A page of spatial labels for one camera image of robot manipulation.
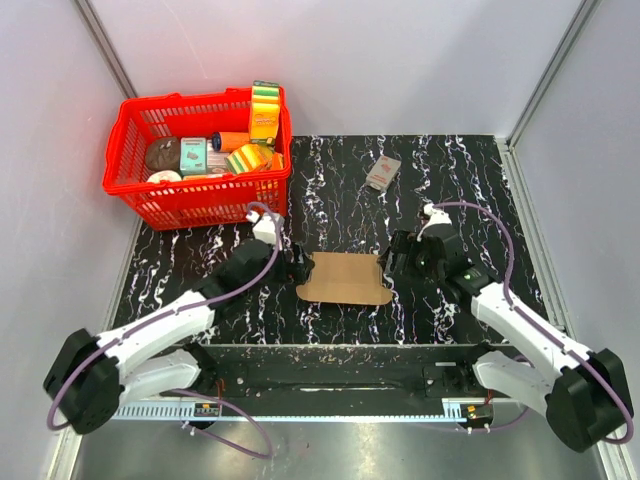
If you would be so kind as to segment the brown cardboard box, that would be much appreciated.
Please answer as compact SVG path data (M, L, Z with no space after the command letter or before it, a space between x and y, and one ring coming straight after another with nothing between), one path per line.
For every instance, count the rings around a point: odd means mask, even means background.
M383 285L383 274L375 254L314 252L308 280L296 287L307 302L382 306L393 294Z

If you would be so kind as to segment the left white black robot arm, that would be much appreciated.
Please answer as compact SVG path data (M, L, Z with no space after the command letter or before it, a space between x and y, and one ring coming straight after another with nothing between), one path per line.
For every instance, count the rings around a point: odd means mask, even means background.
M52 405L46 426L89 434L119 407L174 389L211 392L215 362L201 347L165 349L213 326L218 311L264 281L305 283L313 260L293 246L287 255L261 240L243 241L177 299L123 327L97 335L81 328L62 344L44 381Z

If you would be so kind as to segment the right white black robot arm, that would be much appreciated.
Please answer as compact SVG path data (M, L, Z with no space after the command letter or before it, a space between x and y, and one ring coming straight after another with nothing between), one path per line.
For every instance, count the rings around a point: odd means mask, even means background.
M492 347L459 366L456 387L468 396L497 391L543 416L575 452L633 431L633 404L624 365L609 349L595 352L553 327L514 297L509 287L464 252L450 225L418 234L399 230L379 264L392 278L429 280L447 299L488 325L524 356L518 362Z

